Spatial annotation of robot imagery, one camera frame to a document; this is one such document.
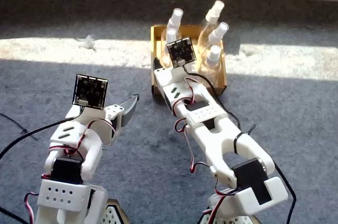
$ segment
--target black cable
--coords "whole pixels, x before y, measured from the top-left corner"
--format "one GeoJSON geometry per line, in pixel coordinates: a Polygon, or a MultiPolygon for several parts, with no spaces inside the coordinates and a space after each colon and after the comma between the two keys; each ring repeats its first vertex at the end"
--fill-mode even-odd
{"type": "MultiPolygon", "coordinates": [[[[19,142],[22,141],[23,139],[25,139],[25,138],[27,138],[27,137],[29,137],[29,136],[35,134],[35,133],[41,132],[42,130],[48,129],[48,128],[50,128],[50,127],[53,127],[53,126],[55,126],[55,125],[60,125],[60,124],[62,124],[62,123],[64,123],[64,122],[72,121],[72,120],[78,118],[79,116],[81,116],[82,113],[83,113],[83,111],[84,111],[84,107],[81,107],[81,108],[80,108],[80,114],[79,114],[78,116],[76,116],[76,117],[70,117],[70,118],[66,118],[66,119],[60,120],[60,121],[55,122],[55,123],[53,123],[53,124],[49,124],[49,125],[40,127],[40,128],[38,128],[38,129],[32,130],[32,131],[27,132],[26,134],[20,136],[19,138],[17,138],[17,139],[15,139],[14,141],[12,141],[8,146],[5,147],[5,149],[3,149],[3,150],[1,151],[1,153],[0,153],[0,160],[2,159],[2,157],[4,157],[4,155],[5,155],[5,154],[6,154],[6,153],[7,153],[14,145],[16,145],[17,143],[19,143],[19,142]]],[[[11,217],[11,218],[17,220],[17,221],[20,222],[20,223],[23,223],[23,224],[29,224],[28,222],[26,222],[25,220],[23,220],[23,219],[20,218],[19,216],[15,215],[15,214],[13,214],[13,213],[11,213],[11,212],[9,212],[9,211],[7,211],[6,209],[4,209],[4,208],[2,208],[2,207],[0,207],[0,212],[2,212],[3,214],[5,214],[5,215],[7,215],[7,216],[9,216],[9,217],[11,217]]]]}
{"type": "Polygon", "coordinates": [[[183,66],[183,69],[184,69],[184,71],[186,72],[186,74],[191,75],[191,76],[197,76],[197,77],[200,77],[200,78],[202,78],[203,80],[205,80],[205,81],[208,83],[208,85],[210,86],[210,88],[211,88],[211,90],[212,90],[212,92],[213,92],[213,94],[214,94],[214,96],[215,96],[215,99],[217,100],[217,102],[219,103],[219,105],[221,105],[222,108],[223,108],[230,116],[232,116],[232,117],[236,120],[236,122],[237,122],[237,127],[238,127],[238,129],[241,130],[241,122],[239,121],[238,117],[236,117],[232,112],[230,112],[229,110],[227,110],[227,109],[225,108],[225,106],[223,105],[223,103],[221,102],[220,98],[218,97],[218,95],[217,95],[217,93],[216,93],[215,87],[212,85],[212,83],[210,82],[210,80],[207,79],[207,77],[205,77],[205,76],[203,76],[203,75],[201,75],[201,74],[188,72],[187,69],[185,68],[185,66],[183,66]]]}
{"type": "Polygon", "coordinates": [[[275,164],[275,168],[277,170],[277,172],[279,173],[280,177],[283,179],[284,183],[286,184],[287,188],[289,189],[291,195],[292,195],[292,204],[289,210],[289,215],[287,216],[287,221],[286,224],[290,223],[290,219],[291,219],[291,215],[294,211],[295,205],[296,205],[296,201],[297,201],[297,197],[296,197],[296,193],[294,192],[294,190],[292,189],[291,185],[289,184],[289,181],[286,179],[286,177],[284,176],[283,172],[280,170],[279,166],[277,165],[277,163],[274,161],[275,164]]]}
{"type": "Polygon", "coordinates": [[[35,129],[35,130],[32,130],[30,132],[27,132],[26,134],[20,136],[19,138],[15,139],[14,141],[12,141],[8,146],[5,147],[5,149],[3,149],[0,153],[0,160],[2,159],[2,157],[4,157],[4,155],[14,146],[16,145],[17,143],[19,143],[20,141],[22,141],[23,139],[35,134],[35,133],[38,133],[38,132],[41,132],[42,130],[46,130],[48,128],[51,128],[55,125],[60,125],[64,122],[67,122],[67,121],[72,121],[76,118],[78,118],[79,116],[81,116],[81,114],[83,113],[84,109],[80,109],[80,114],[76,117],[69,117],[69,118],[65,118],[63,120],[60,120],[60,121],[57,121],[55,123],[52,123],[52,124],[49,124],[49,125],[46,125],[46,126],[43,126],[43,127],[40,127],[38,129],[35,129]]]}
{"type": "Polygon", "coordinates": [[[257,126],[256,124],[253,124],[251,128],[248,130],[247,134],[250,135],[252,131],[256,128],[256,126],[257,126]]]}
{"type": "Polygon", "coordinates": [[[6,209],[0,207],[0,212],[2,212],[3,214],[17,220],[18,222],[22,223],[22,224],[29,224],[27,221],[25,221],[24,219],[20,218],[19,216],[13,214],[12,212],[7,211],[6,209]]]}
{"type": "Polygon", "coordinates": [[[25,134],[28,132],[28,130],[23,127],[19,122],[17,122],[16,120],[12,119],[11,117],[7,116],[6,114],[0,112],[0,116],[3,118],[8,119],[9,121],[11,121],[13,124],[15,124],[17,127],[19,127],[22,131],[20,132],[20,134],[25,134]]]}

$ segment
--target bottle nozzle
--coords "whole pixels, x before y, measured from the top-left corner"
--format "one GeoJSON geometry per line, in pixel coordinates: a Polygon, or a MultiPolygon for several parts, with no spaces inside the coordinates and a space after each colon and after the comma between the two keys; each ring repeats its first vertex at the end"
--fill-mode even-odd
{"type": "Polygon", "coordinates": [[[183,10],[179,8],[175,8],[173,11],[173,14],[171,15],[168,21],[167,29],[176,29],[177,31],[179,31],[182,16],[183,16],[183,10]]]}
{"type": "Polygon", "coordinates": [[[220,15],[220,13],[222,12],[224,8],[224,3],[221,1],[215,1],[215,3],[213,4],[211,11],[215,13],[215,15],[220,15]]]}
{"type": "Polygon", "coordinates": [[[205,16],[205,19],[208,22],[216,23],[218,18],[220,17],[220,14],[224,8],[224,3],[221,1],[215,1],[212,8],[208,11],[208,13],[205,16]]]}
{"type": "Polygon", "coordinates": [[[210,48],[210,53],[208,54],[208,57],[206,60],[207,63],[211,66],[215,66],[220,60],[221,52],[222,52],[222,49],[218,45],[213,45],[210,48]]]}
{"type": "Polygon", "coordinates": [[[183,16],[183,10],[180,8],[175,8],[173,11],[173,14],[171,15],[170,20],[174,23],[174,24],[180,24],[181,23],[181,19],[183,16]]]}
{"type": "Polygon", "coordinates": [[[166,43],[172,43],[176,41],[177,30],[176,29],[167,29],[166,33],[166,43]]]}
{"type": "Polygon", "coordinates": [[[228,24],[225,23],[225,22],[221,22],[220,25],[218,25],[218,27],[214,30],[215,31],[215,36],[223,38],[223,36],[225,35],[225,33],[227,33],[228,29],[229,29],[228,24]]]}
{"type": "Polygon", "coordinates": [[[208,37],[208,42],[210,45],[214,45],[214,44],[218,44],[223,36],[225,35],[225,33],[228,31],[229,26],[227,23],[225,22],[221,22],[216,29],[214,29],[209,37],[208,37]]]}

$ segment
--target cardboard box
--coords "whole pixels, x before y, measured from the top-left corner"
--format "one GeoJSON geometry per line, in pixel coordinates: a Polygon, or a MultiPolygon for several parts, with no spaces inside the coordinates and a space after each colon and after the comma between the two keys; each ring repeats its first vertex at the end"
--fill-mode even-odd
{"type": "MultiPolygon", "coordinates": [[[[152,65],[152,94],[153,95],[161,95],[159,92],[154,75],[153,69],[153,61],[157,57],[159,58],[161,55],[161,34],[163,30],[166,28],[166,25],[155,25],[151,27],[151,65],[152,65]]],[[[195,25],[183,25],[180,27],[180,31],[182,33],[182,37],[190,36],[193,44],[194,50],[196,51],[195,45],[197,44],[197,40],[200,34],[200,27],[195,25]]],[[[217,95],[221,95],[227,87],[227,74],[226,74],[226,64],[225,64],[225,53],[223,49],[223,43],[221,42],[222,48],[222,56],[221,56],[221,72],[218,79],[218,85],[214,86],[217,95]]]]}

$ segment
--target white robotic arm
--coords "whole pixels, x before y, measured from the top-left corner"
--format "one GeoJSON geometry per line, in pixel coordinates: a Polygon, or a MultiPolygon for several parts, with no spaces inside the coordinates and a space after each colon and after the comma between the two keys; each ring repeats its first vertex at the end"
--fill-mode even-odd
{"type": "MultiPolygon", "coordinates": [[[[81,92],[88,90],[87,99],[93,102],[90,94],[100,91],[100,81],[96,84],[97,78],[80,77],[86,80],[81,92]]],[[[81,99],[77,101],[81,106],[73,105],[66,115],[66,118],[77,116],[76,119],[61,124],[50,139],[46,174],[42,175],[37,200],[39,208],[35,223],[38,224],[101,223],[108,194],[104,188],[87,181],[95,173],[102,157],[102,147],[111,145],[131,119],[138,95],[105,109],[92,108],[81,99]]],[[[103,106],[104,100],[97,102],[94,99],[94,103],[103,106]]]]}
{"type": "MultiPolygon", "coordinates": [[[[185,118],[187,123],[185,131],[196,140],[205,153],[211,173],[220,183],[232,189],[240,188],[234,195],[223,199],[218,206],[217,217],[229,219],[250,216],[286,200],[288,194],[281,179],[267,177],[275,170],[272,158],[251,136],[240,131],[206,87],[194,81],[188,83],[186,77],[189,75],[182,67],[165,69],[156,67],[159,65],[157,61],[154,64],[157,86],[166,104],[178,118],[185,118]],[[187,102],[191,98],[194,99],[193,104],[187,102]],[[235,152],[250,161],[229,168],[223,160],[223,154],[227,152],[235,152]],[[261,181],[258,180],[261,182],[258,186],[257,184],[251,186],[250,179],[245,177],[253,169],[257,169],[262,176],[259,178],[261,181]]],[[[209,206],[215,208],[220,198],[221,196],[217,194],[211,196],[209,206]]]]}

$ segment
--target gray carpet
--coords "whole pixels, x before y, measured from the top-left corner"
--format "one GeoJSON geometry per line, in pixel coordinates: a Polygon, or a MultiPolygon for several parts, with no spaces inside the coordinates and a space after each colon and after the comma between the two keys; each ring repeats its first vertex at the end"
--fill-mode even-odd
{"type": "MultiPolygon", "coordinates": [[[[119,200],[132,223],[196,223],[213,193],[203,167],[190,174],[174,117],[153,101],[149,29],[174,7],[197,24],[214,0],[0,0],[0,111],[28,129],[71,106],[75,74],[109,79],[106,104],[140,101],[92,183],[119,200]],[[97,39],[97,52],[73,38],[97,39]]],[[[338,175],[338,3],[223,0],[229,86],[224,104],[283,169],[297,196],[292,223],[335,223],[338,175]]],[[[2,149],[19,130],[1,119],[2,149]]],[[[1,161],[0,205],[27,219],[23,196],[38,191],[53,130],[28,138],[1,161]]],[[[204,156],[192,143],[197,160],[204,156]]],[[[229,165],[239,160],[224,157],[229,165]]],[[[36,210],[36,199],[30,201],[36,210]]],[[[291,198],[258,214],[285,223],[291,198]]],[[[15,223],[0,216],[1,223],[15,223]]]]}

